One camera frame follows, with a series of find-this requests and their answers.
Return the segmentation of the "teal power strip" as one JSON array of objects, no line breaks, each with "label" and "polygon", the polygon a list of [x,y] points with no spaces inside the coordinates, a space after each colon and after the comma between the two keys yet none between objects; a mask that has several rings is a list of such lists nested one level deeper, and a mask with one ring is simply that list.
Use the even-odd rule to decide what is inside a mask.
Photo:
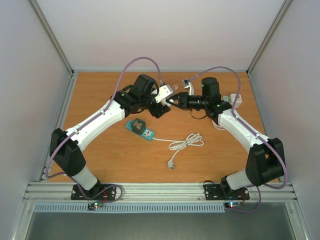
[{"label": "teal power strip", "polygon": [[146,127],[146,122],[136,118],[134,120],[129,120],[125,124],[125,128],[131,133],[151,142],[155,136],[155,132]]}]

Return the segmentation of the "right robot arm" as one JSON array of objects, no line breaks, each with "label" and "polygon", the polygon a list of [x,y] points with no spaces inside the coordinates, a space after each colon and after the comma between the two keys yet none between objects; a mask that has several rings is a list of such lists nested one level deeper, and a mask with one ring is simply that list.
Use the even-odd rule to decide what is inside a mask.
[{"label": "right robot arm", "polygon": [[282,141],[278,138],[271,139],[248,124],[229,102],[222,99],[216,78],[203,78],[201,88],[201,95],[179,92],[166,102],[182,110],[205,110],[206,116],[227,130],[248,153],[243,170],[221,179],[221,194],[225,198],[232,198],[239,189],[259,187],[279,177],[283,177],[283,181],[287,182]]}]

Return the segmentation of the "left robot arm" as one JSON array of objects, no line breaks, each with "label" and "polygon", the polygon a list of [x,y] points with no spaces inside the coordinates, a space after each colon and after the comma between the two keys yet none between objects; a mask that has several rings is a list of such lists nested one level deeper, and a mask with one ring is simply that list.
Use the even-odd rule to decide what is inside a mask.
[{"label": "left robot arm", "polygon": [[83,155],[85,148],[106,129],[129,115],[148,110],[153,117],[160,118],[169,112],[170,108],[163,102],[173,93],[169,85],[158,85],[152,77],[139,75],[134,84],[116,91],[86,120],[67,130],[54,130],[50,141],[50,161],[80,186],[83,197],[96,199],[102,193],[102,184],[87,166]]}]

